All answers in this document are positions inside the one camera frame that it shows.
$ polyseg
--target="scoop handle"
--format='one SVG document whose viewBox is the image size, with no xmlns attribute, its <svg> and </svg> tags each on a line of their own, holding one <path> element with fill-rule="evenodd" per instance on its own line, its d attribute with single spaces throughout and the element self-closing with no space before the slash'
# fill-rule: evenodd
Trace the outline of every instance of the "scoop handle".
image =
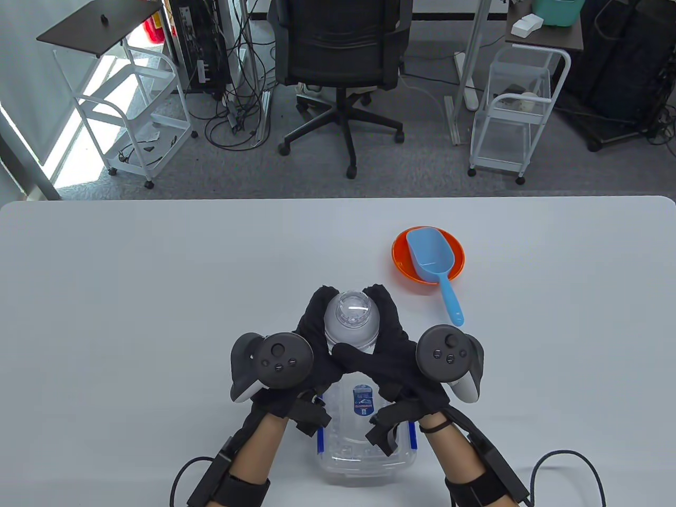
<svg viewBox="0 0 676 507">
<path fill-rule="evenodd" d="M 453 322 L 454 326 L 462 326 L 464 324 L 464 315 L 447 275 L 439 275 L 439 286 L 441 287 L 441 295 L 443 296 L 443 302 L 446 304 L 446 311 L 451 318 L 451 322 Z"/>
</svg>

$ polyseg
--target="plastic bottle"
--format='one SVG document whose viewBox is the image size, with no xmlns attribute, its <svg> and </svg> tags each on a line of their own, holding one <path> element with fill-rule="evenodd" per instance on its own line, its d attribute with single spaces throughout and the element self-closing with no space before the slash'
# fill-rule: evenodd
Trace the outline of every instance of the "plastic bottle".
<svg viewBox="0 0 676 507">
<path fill-rule="evenodd" d="M 349 343 L 372 354 L 378 337 L 380 315 L 371 298 L 358 291 L 334 297 L 324 316 L 329 349 Z M 412 423 L 399 425 L 397 450 L 386 456 L 365 435 L 373 428 L 371 416 L 389 403 L 378 395 L 378 386 L 361 372 L 343 375 L 323 395 L 331 423 L 317 432 L 317 456 L 329 473 L 345 477 L 387 476 L 408 468 L 417 449 Z"/>
</svg>

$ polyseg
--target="white metal cart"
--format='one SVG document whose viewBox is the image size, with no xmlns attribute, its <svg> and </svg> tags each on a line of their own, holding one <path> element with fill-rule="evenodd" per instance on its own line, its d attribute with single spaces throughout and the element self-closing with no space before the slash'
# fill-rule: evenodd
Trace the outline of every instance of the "white metal cart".
<svg viewBox="0 0 676 507">
<path fill-rule="evenodd" d="M 154 187 L 157 176 L 171 157 L 185 143 L 192 130 L 190 113 L 180 87 L 178 70 L 171 58 L 156 51 L 131 47 L 127 34 L 155 12 L 162 14 L 163 29 L 167 40 L 170 34 L 162 4 L 158 1 L 139 0 L 93 0 L 68 16 L 59 24 L 38 37 L 39 41 L 53 45 L 53 56 L 64 83 L 70 90 L 75 109 L 82 118 L 84 127 L 96 146 L 103 165 L 111 176 L 118 170 L 145 176 L 145 187 Z M 121 43 L 129 63 L 105 81 L 95 92 L 85 95 L 71 86 L 57 54 L 71 51 L 88 57 L 100 58 L 116 43 Z M 157 57 L 166 64 L 167 70 L 138 65 L 132 51 Z M 145 107 L 136 116 L 128 116 L 108 97 L 126 79 L 134 76 Z M 153 89 L 160 92 L 152 95 L 143 86 L 142 77 L 154 79 Z M 183 106 L 184 120 L 170 118 L 154 111 L 176 90 Z M 103 152 L 92 131 L 89 120 L 97 120 L 123 129 L 118 140 Z"/>
<path fill-rule="evenodd" d="M 544 64 L 506 62 L 502 57 L 509 51 L 536 51 Z M 552 92 L 550 65 L 555 55 L 561 56 L 564 68 Z M 570 68 L 571 57 L 563 49 L 513 44 L 496 53 L 474 117 L 469 176 L 476 175 L 478 166 L 517 172 L 516 183 L 525 183 L 523 174 Z"/>
</svg>

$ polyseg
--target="chair base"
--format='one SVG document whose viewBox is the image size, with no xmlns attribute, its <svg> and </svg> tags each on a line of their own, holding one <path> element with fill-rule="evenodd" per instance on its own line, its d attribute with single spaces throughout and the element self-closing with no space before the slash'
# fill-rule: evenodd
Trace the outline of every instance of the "chair base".
<svg viewBox="0 0 676 507">
<path fill-rule="evenodd" d="M 299 111 L 306 111 L 309 106 L 313 106 L 321 111 L 321 113 L 306 124 L 301 125 L 284 136 L 284 141 L 279 144 L 277 151 L 280 155 L 289 155 L 289 153 L 291 153 L 291 143 L 296 139 L 329 123 L 338 123 L 343 131 L 347 152 L 349 153 L 349 166 L 347 167 L 345 175 L 351 180 L 355 179 L 357 176 L 357 155 L 354 151 L 352 134 L 349 130 L 350 120 L 394 128 L 396 130 L 394 141 L 396 143 L 403 143 L 405 139 L 404 124 L 401 122 L 355 108 L 354 104 L 360 98 L 361 95 L 357 94 L 346 97 L 346 90 L 344 88 L 336 89 L 335 103 L 325 101 L 324 99 L 309 97 L 307 95 L 296 95 L 296 108 Z"/>
</svg>

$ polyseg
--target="office chair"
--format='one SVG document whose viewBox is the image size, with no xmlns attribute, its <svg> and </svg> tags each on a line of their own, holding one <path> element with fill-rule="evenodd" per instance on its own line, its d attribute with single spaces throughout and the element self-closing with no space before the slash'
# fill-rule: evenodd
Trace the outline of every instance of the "office chair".
<svg viewBox="0 0 676 507">
<path fill-rule="evenodd" d="M 346 175 L 354 179 L 357 155 L 349 120 L 394 128 L 395 142 L 404 142 L 401 122 L 355 108 L 360 96 L 348 97 L 347 88 L 397 86 L 412 13 L 412 0 L 272 0 L 268 21 L 275 36 L 277 81 L 336 88 L 334 103 L 296 96 L 299 111 L 312 105 L 320 114 L 284 137 L 277 147 L 281 155 L 289 155 L 291 142 L 336 122 L 349 152 Z"/>
</svg>

